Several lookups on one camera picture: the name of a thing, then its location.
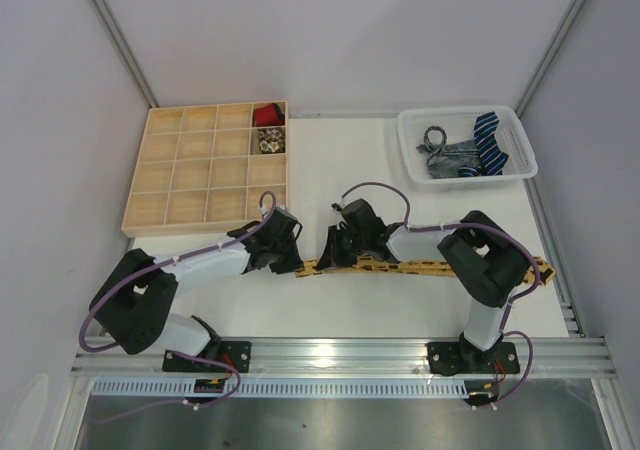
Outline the yellow patterned tie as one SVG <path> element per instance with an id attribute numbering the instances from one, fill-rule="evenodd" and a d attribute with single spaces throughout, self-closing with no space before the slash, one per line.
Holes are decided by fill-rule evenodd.
<path id="1" fill-rule="evenodd" d="M 534 257 L 540 270 L 540 285 L 549 284 L 556 276 L 556 270 L 551 267 L 541 257 Z M 375 261 L 372 257 L 364 255 L 358 257 L 355 265 L 346 268 L 328 268 L 317 270 L 318 260 L 307 260 L 304 267 L 295 273 L 297 278 L 316 276 L 330 273 L 386 273 L 386 274 L 407 274 L 421 276 L 441 276 L 455 277 L 455 273 L 450 265 L 444 261 L 432 260 L 412 260 L 409 262 L 392 264 Z M 522 284 L 531 285 L 534 283 L 534 270 L 529 268 L 522 280 Z"/>

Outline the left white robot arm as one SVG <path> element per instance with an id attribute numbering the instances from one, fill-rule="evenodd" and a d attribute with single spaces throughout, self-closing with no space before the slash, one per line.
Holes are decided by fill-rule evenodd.
<path id="1" fill-rule="evenodd" d="M 161 348 L 183 361 L 217 360 L 221 339 L 197 316 L 171 312 L 175 298 L 206 284 L 261 270 L 294 273 L 304 267 L 297 239 L 302 224 L 276 206 L 260 221 L 228 232 L 215 245 L 182 255 L 125 253 L 89 305 L 79 343 L 89 353 L 119 347 L 129 355 Z"/>

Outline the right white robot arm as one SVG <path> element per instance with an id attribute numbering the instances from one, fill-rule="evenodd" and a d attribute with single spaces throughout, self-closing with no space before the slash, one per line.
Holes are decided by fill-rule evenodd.
<path id="1" fill-rule="evenodd" d="M 411 227 L 384 223 L 364 199 L 334 209 L 341 221 L 329 227 L 315 271 L 351 269 L 364 256 L 389 266 L 442 260 L 471 297 L 454 369 L 476 373 L 493 360 L 514 302 L 540 284 L 540 267 L 522 244 L 477 210 L 451 224 Z"/>

